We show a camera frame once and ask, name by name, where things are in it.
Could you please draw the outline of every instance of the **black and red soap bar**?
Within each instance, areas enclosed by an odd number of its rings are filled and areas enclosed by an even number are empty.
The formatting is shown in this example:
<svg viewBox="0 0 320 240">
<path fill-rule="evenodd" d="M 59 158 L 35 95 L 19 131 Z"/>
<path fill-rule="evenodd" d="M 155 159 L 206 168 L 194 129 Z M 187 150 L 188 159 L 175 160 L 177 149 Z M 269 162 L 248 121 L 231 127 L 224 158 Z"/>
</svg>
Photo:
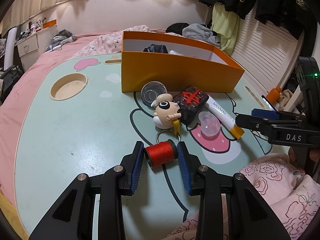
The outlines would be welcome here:
<svg viewBox="0 0 320 240">
<path fill-rule="evenodd" d="M 173 98 L 173 102 L 178 103 L 180 106 L 180 122 L 185 125 L 191 124 L 208 99 L 208 94 L 194 86 L 188 86 L 181 93 L 176 95 Z"/>
</svg>

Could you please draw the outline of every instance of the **pink bed sheet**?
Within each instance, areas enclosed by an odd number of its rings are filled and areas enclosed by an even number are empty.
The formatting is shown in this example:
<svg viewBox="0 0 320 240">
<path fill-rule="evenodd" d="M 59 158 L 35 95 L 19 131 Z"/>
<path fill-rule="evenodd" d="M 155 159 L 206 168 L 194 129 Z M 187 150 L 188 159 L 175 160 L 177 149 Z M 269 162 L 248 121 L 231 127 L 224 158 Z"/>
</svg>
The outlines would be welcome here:
<svg viewBox="0 0 320 240">
<path fill-rule="evenodd" d="M 69 59 L 98 36 L 109 33 L 112 32 L 79 35 L 77 41 L 64 45 L 62 50 L 42 54 L 13 87 L 0 107 L 0 185 L 4 196 L 13 205 L 16 205 L 14 196 L 16 148 L 24 118 L 38 87 L 51 69 Z"/>
</svg>

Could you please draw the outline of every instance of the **white shutter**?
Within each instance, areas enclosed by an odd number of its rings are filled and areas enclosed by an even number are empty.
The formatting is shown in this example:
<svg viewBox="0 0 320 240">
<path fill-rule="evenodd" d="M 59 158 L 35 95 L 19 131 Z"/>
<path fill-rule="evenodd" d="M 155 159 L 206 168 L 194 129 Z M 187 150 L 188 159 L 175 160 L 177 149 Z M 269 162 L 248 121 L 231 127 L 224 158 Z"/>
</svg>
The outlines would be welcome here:
<svg viewBox="0 0 320 240">
<path fill-rule="evenodd" d="M 267 91 L 283 86 L 300 53 L 303 35 L 297 41 L 286 29 L 271 22 L 262 24 L 254 17 L 256 6 L 240 20 L 231 57 L 254 76 Z"/>
</svg>

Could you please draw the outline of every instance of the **orange bottle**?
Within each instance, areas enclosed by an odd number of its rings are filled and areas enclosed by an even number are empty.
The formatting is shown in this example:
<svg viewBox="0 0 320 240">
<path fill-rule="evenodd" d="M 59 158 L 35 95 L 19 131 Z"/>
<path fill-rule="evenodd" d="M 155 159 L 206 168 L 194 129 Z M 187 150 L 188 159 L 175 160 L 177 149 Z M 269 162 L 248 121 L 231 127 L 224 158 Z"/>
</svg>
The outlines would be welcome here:
<svg viewBox="0 0 320 240">
<path fill-rule="evenodd" d="M 276 86 L 276 88 L 271 89 L 269 94 L 267 94 L 266 99 L 272 104 L 275 105 L 277 101 L 280 99 L 280 93 L 282 92 L 282 88 Z"/>
</svg>

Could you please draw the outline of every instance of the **toy figure's eye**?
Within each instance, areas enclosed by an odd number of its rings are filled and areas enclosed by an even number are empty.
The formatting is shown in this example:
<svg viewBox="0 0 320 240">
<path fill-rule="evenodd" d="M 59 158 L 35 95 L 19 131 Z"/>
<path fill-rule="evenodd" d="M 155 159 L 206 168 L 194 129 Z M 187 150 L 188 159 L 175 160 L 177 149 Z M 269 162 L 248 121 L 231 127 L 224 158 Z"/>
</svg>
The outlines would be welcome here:
<svg viewBox="0 0 320 240">
<path fill-rule="evenodd" d="M 161 102 L 160 104 L 159 104 L 159 107 L 161 108 L 161 109 L 169 109 L 170 108 L 170 104 L 169 104 L 169 102 L 168 101 L 164 101 L 164 102 Z"/>
</svg>

